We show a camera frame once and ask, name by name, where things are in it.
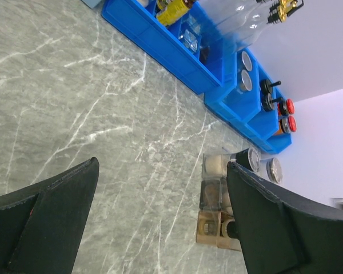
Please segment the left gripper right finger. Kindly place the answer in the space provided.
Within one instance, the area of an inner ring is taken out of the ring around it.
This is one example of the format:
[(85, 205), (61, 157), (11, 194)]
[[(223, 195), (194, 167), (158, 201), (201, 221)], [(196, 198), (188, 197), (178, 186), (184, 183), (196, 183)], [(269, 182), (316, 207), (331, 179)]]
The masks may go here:
[(233, 161), (227, 185), (248, 273), (343, 273), (343, 210)]

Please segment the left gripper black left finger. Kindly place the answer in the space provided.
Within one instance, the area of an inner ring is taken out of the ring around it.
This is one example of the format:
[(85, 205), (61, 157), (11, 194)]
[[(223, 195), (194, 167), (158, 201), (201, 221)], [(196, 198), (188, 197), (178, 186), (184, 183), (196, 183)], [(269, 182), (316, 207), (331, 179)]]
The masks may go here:
[(0, 273), (71, 273), (98, 178), (93, 157), (0, 196)]

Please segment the silver lid spice jar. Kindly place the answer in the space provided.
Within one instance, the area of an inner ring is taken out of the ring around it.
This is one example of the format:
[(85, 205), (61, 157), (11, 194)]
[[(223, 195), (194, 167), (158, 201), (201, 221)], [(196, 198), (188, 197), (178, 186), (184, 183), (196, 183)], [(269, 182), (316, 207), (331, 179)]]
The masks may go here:
[(277, 158), (271, 158), (267, 161), (266, 170), (271, 182), (280, 184), (283, 179), (281, 163)]

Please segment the dark shaker spice bottle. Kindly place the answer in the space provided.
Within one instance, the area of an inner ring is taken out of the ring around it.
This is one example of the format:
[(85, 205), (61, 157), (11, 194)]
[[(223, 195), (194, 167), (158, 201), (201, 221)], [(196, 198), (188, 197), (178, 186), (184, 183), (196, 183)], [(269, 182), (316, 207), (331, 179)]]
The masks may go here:
[(220, 235), (222, 237), (226, 237), (230, 239), (238, 238), (238, 232), (237, 232), (236, 223), (234, 219), (227, 219), (222, 222)]

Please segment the small black cap bottle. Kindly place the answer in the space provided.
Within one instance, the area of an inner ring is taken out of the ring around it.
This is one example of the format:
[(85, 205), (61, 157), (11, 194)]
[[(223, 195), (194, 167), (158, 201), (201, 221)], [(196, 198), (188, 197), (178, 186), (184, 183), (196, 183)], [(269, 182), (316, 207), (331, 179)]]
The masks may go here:
[(202, 219), (199, 221), (198, 232), (202, 236), (218, 236), (220, 223), (216, 220)]

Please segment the pink lid spice jar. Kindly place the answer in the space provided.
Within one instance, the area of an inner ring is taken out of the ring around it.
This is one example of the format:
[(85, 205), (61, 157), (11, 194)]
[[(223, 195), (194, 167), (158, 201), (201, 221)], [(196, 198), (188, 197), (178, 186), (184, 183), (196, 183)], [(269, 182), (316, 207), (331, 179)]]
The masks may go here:
[(220, 187), (216, 184), (208, 184), (203, 192), (204, 206), (211, 209), (220, 207)]

